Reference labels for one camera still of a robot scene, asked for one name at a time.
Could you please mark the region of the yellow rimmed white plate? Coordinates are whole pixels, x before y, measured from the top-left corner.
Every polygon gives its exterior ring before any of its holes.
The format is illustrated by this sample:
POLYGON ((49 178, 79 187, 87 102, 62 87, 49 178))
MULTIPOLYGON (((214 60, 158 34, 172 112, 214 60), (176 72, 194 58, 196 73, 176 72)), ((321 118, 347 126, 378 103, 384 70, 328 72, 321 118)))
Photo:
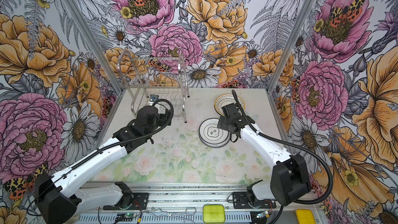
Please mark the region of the yellow rimmed white plate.
POLYGON ((220 116, 224 116, 222 108, 229 104, 236 104, 236 100, 233 94, 223 94, 216 98, 214 108, 220 116))

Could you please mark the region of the chrome wire dish rack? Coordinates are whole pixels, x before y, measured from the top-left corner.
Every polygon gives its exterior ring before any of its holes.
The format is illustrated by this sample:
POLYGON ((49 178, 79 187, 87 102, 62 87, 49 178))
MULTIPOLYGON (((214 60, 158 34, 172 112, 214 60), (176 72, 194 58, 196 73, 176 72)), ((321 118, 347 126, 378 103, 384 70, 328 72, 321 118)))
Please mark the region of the chrome wire dish rack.
POLYGON ((188 122, 186 101, 190 97, 186 60, 175 57, 138 57, 123 50, 117 60, 120 87, 130 94, 131 112, 135 117, 145 105, 166 99, 174 107, 174 116, 188 122))

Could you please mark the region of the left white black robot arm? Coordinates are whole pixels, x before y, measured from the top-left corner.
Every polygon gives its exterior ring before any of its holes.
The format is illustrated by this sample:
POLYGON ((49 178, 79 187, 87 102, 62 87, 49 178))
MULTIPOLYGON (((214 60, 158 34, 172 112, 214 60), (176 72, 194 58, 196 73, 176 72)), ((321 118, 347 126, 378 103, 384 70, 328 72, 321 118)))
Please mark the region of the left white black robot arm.
POLYGON ((131 189, 123 182, 89 190, 81 187, 111 163, 121 159, 171 124, 174 107, 158 99, 142 107, 136 118, 115 132, 107 142, 75 164, 53 174, 39 175, 35 182, 34 202, 47 224, 63 224, 75 214, 101 207, 127 209, 134 204, 131 189))

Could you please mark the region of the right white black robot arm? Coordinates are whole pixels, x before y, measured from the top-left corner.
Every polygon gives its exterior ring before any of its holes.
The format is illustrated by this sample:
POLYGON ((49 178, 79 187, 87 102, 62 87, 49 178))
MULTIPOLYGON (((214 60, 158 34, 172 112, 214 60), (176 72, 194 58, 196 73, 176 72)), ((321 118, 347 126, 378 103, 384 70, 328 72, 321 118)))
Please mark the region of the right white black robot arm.
POLYGON ((222 107, 217 128, 235 134, 251 145, 272 167, 271 181, 258 181, 247 187, 247 198, 256 206, 262 200, 276 200, 282 206, 298 200, 311 191, 304 158, 293 156, 261 132, 258 125, 238 110, 237 104, 222 107))

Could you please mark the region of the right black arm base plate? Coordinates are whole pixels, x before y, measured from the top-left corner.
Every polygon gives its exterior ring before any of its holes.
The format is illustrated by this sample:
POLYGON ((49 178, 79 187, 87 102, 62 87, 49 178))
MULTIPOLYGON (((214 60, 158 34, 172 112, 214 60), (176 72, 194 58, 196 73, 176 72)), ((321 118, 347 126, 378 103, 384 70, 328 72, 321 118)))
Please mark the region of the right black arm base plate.
POLYGON ((274 209, 276 202, 271 199, 265 199, 250 203, 246 192, 233 192, 232 204, 235 209, 274 209))

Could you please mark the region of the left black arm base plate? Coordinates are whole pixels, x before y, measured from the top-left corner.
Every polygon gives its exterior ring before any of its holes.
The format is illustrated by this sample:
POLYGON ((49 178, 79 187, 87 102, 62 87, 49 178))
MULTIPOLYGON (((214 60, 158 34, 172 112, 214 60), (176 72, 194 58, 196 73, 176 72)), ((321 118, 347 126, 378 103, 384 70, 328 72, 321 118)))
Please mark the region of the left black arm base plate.
POLYGON ((107 211, 116 210, 145 210, 148 204, 149 193, 124 194, 121 200, 115 205, 104 206, 107 211))

